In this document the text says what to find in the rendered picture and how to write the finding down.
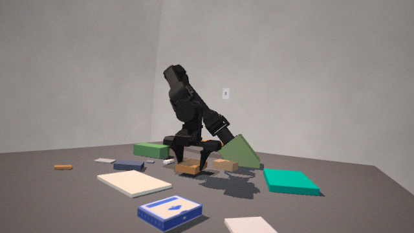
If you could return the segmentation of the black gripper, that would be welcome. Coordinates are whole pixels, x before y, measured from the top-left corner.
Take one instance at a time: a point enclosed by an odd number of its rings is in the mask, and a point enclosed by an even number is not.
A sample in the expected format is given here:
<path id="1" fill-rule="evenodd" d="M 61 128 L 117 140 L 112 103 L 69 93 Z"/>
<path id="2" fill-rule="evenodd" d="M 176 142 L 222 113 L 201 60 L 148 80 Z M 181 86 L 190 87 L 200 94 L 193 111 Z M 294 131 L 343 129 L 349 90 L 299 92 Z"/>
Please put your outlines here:
<path id="1" fill-rule="evenodd" d="M 193 126 L 196 126 L 197 131 L 199 132 L 200 139 L 198 143 L 192 143 L 191 146 L 203 147 L 203 150 L 200 151 L 201 161 L 200 161 L 199 170 L 201 171 L 210 153 L 213 151 L 221 150 L 221 147 L 222 147 L 221 141 L 220 140 L 207 140 L 206 142 L 202 141 L 201 131 L 202 131 L 203 125 L 200 122 L 185 122 L 183 125 L 187 125 L 186 128 L 188 129 L 192 129 Z M 183 161 L 184 146 L 175 145 L 175 136 L 172 135 L 172 136 L 164 137 L 163 145 L 169 146 L 169 148 L 171 148 L 175 152 L 178 163 Z"/>

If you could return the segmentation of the orange wooden ball-in-hole puzzle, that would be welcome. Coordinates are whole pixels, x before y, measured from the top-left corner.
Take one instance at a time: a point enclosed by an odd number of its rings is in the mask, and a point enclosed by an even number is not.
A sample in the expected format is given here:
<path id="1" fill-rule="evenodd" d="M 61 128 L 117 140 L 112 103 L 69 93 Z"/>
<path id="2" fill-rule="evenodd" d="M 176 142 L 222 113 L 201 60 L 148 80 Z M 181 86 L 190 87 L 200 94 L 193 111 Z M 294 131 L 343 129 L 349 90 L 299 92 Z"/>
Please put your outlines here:
<path id="1" fill-rule="evenodd" d="M 197 159 L 187 159 L 185 161 L 177 163 L 175 165 L 175 171 L 195 175 L 200 172 L 199 170 L 200 161 L 201 160 L 197 160 Z M 207 168 L 207 163 L 208 161 L 205 162 L 203 169 Z"/>

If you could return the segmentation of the pale pink flat slab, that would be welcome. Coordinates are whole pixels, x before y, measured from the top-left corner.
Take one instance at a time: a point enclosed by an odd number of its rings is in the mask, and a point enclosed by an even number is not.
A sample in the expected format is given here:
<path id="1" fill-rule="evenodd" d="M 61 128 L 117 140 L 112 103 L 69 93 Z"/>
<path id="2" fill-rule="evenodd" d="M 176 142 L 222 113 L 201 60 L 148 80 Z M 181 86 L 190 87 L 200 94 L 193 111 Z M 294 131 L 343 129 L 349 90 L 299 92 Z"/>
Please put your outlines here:
<path id="1" fill-rule="evenodd" d="M 231 233 L 277 233 L 262 217 L 224 219 Z"/>

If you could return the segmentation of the teal flat box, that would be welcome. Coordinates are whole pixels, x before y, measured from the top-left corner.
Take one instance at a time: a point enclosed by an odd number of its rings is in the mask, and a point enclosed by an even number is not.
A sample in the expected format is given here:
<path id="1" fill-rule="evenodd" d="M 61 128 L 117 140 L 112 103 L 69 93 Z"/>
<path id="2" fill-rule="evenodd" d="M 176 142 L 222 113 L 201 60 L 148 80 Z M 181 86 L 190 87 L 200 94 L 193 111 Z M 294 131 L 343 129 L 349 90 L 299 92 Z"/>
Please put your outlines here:
<path id="1" fill-rule="evenodd" d="M 263 169 L 269 192 L 319 195 L 320 189 L 302 172 Z"/>

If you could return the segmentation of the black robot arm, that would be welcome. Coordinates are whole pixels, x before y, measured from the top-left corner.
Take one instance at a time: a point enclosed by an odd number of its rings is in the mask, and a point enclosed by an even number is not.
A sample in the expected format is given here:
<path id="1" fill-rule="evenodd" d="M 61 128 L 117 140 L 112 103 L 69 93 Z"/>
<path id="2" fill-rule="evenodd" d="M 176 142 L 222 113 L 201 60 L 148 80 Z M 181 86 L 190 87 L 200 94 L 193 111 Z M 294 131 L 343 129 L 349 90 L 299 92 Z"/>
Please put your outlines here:
<path id="1" fill-rule="evenodd" d="M 203 120 L 211 135 L 213 137 L 217 135 L 224 145 L 235 138 L 227 128 L 230 123 L 223 115 L 211 110 L 204 103 L 190 85 L 188 75 L 181 65 L 170 65 L 163 74 L 170 86 L 169 101 L 181 122 L 202 122 Z M 186 127 L 187 125 L 183 125 L 182 129 L 175 134 L 175 144 L 178 146 L 189 147 L 192 143 L 198 143 L 200 139 L 196 126 L 192 129 Z"/>

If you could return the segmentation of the orange-brown wooden bar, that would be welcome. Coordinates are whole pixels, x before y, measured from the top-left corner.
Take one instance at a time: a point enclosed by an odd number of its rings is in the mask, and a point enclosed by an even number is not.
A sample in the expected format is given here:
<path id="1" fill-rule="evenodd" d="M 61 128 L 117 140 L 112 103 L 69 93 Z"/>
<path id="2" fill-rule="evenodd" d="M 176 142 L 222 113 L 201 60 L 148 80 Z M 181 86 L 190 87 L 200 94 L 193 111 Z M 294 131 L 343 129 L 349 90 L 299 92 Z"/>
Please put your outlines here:
<path id="1" fill-rule="evenodd" d="M 55 170 L 70 170 L 72 169 L 72 165 L 55 165 Z"/>

